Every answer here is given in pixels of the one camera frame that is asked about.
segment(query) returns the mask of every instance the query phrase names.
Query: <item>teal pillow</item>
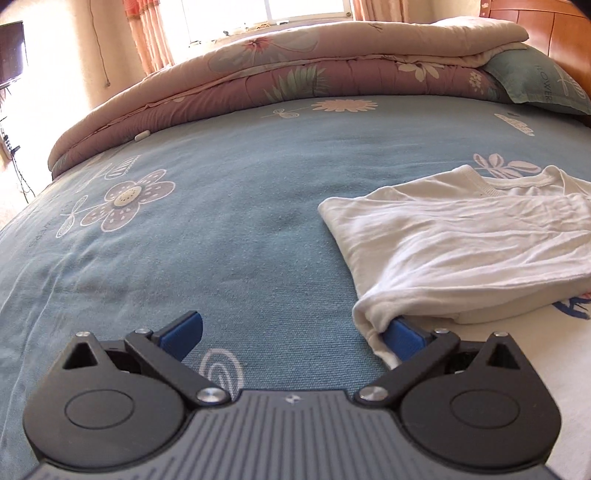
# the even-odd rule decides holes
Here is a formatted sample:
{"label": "teal pillow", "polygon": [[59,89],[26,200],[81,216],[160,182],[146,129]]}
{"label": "teal pillow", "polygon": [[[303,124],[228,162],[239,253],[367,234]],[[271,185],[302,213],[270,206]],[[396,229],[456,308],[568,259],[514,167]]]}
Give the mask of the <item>teal pillow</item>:
{"label": "teal pillow", "polygon": [[546,110],[591,115],[591,100],[554,60],[533,47],[501,52],[482,67],[505,88],[513,103]]}

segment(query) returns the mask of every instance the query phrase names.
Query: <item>pink flower pattern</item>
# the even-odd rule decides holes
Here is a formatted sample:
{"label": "pink flower pattern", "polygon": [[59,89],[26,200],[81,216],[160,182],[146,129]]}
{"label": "pink flower pattern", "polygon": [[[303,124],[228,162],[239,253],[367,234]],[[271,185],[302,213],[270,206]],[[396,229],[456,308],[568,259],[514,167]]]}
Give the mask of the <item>pink flower pattern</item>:
{"label": "pink flower pattern", "polygon": [[105,194],[106,203],[94,207],[80,221],[89,226],[103,220],[100,229],[113,232],[127,225],[139,212],[140,205],[168,196],[175,188],[173,181],[159,181],[166,170],[156,170],[139,181],[124,181],[110,188]]}

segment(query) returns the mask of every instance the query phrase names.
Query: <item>silver bolt head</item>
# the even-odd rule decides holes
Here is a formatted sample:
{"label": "silver bolt head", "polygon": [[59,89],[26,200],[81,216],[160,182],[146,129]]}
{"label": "silver bolt head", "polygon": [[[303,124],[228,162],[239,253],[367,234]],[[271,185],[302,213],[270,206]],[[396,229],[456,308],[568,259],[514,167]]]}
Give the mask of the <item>silver bolt head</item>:
{"label": "silver bolt head", "polygon": [[218,387],[207,387],[197,392],[197,399],[203,403],[220,403],[226,399],[226,392]]}
{"label": "silver bolt head", "polygon": [[359,390],[359,396],[366,401],[382,401],[388,397],[388,390],[377,385],[370,385]]}

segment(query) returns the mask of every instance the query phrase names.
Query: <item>blue gripper pad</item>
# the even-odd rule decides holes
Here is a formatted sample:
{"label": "blue gripper pad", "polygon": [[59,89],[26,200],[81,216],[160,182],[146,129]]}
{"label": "blue gripper pad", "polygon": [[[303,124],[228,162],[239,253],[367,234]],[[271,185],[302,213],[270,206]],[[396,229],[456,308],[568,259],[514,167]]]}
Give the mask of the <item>blue gripper pad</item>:
{"label": "blue gripper pad", "polygon": [[431,336],[420,329],[413,329],[403,317],[396,317],[382,334],[382,341],[403,362],[429,344]]}
{"label": "blue gripper pad", "polygon": [[201,341],[203,319],[190,311],[152,335],[151,340],[181,362]]}

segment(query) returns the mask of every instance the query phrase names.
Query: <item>electrical cable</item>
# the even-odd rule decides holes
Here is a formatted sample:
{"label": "electrical cable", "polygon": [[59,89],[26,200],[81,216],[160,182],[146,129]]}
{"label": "electrical cable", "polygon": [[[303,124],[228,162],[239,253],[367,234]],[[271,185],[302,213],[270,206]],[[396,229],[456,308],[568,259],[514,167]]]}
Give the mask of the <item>electrical cable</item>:
{"label": "electrical cable", "polygon": [[111,81],[109,80],[109,76],[107,75],[107,69],[105,68],[105,59],[103,57],[103,51],[100,47],[99,34],[96,32],[96,27],[95,27],[95,16],[92,13],[92,0],[88,0],[88,10],[90,10],[90,20],[92,23],[92,30],[95,32],[96,45],[99,47],[99,55],[100,55],[100,61],[103,66],[103,72],[105,72],[105,79],[106,79],[105,87],[110,87]]}
{"label": "electrical cable", "polygon": [[33,194],[33,198],[35,198],[36,197],[35,192],[31,188],[31,186],[27,183],[27,181],[25,180],[25,177],[22,176],[22,173],[21,173],[21,171],[19,170],[19,168],[17,166],[17,161],[14,158],[14,155],[11,155],[11,157],[12,157],[12,166],[14,167],[14,172],[17,174],[18,182],[21,184],[21,192],[22,192],[22,195],[25,197],[25,201],[28,204],[29,203],[29,199],[27,198],[27,193],[32,193]]}

